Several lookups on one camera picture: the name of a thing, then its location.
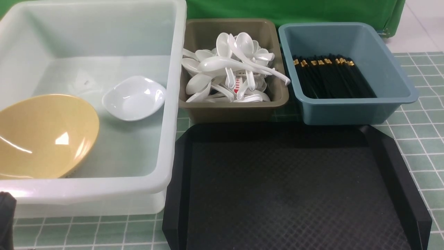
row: white floor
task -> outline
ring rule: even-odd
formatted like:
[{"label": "white floor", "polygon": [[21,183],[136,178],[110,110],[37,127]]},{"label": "white floor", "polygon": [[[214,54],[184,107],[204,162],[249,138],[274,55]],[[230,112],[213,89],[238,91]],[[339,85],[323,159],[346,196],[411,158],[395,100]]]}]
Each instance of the white floor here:
[{"label": "white floor", "polygon": [[386,44],[394,53],[444,51],[444,0],[406,0],[396,35]]}]

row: translucent plastic bin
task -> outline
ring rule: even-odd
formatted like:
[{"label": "translucent plastic bin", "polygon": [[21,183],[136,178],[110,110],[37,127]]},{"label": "translucent plastic bin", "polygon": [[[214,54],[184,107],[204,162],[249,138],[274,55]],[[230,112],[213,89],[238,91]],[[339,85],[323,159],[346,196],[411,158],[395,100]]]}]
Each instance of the translucent plastic bin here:
[{"label": "translucent plastic bin", "polygon": [[[31,96],[64,93],[91,103],[100,118],[97,142],[70,178],[0,181],[0,190],[18,200],[17,217],[163,209],[185,21],[185,0],[30,1],[6,14],[0,22],[0,109]],[[166,88],[165,105],[142,121],[117,120],[102,107],[102,96],[137,75]]]},{"label": "translucent plastic bin", "polygon": [[[279,28],[284,61],[303,120],[309,125],[383,123],[401,104],[413,103],[418,91],[375,30],[363,23],[285,24]],[[377,98],[312,99],[301,89],[293,55],[341,54],[351,57]]]}]

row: yellow bowl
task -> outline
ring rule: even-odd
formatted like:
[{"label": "yellow bowl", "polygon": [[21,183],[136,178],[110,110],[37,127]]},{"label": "yellow bowl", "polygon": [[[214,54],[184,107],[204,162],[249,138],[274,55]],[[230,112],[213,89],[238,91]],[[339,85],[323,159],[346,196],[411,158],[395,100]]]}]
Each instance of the yellow bowl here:
[{"label": "yellow bowl", "polygon": [[0,179],[53,179],[78,167],[99,134],[99,117],[68,95],[32,97],[0,111]]}]

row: black object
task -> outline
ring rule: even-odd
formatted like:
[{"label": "black object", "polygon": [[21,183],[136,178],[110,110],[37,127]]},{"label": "black object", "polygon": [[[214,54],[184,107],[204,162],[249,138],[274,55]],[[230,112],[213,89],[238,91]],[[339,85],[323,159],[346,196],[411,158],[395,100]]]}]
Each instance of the black object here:
[{"label": "black object", "polygon": [[0,250],[14,250],[12,225],[17,201],[6,192],[0,192]]},{"label": "black object", "polygon": [[194,125],[176,142],[172,250],[425,250],[432,219],[371,126]]},{"label": "black object", "polygon": [[376,98],[351,58],[330,54],[293,59],[302,91],[309,98]]}]

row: chopsticks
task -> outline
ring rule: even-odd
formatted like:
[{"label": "chopsticks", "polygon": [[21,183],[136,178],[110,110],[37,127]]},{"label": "chopsticks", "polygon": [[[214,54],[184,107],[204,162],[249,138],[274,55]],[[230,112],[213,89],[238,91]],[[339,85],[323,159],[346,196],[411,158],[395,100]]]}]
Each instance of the chopsticks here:
[{"label": "chopsticks", "polygon": [[303,93],[314,99],[376,98],[367,80],[349,57],[293,57]]}]

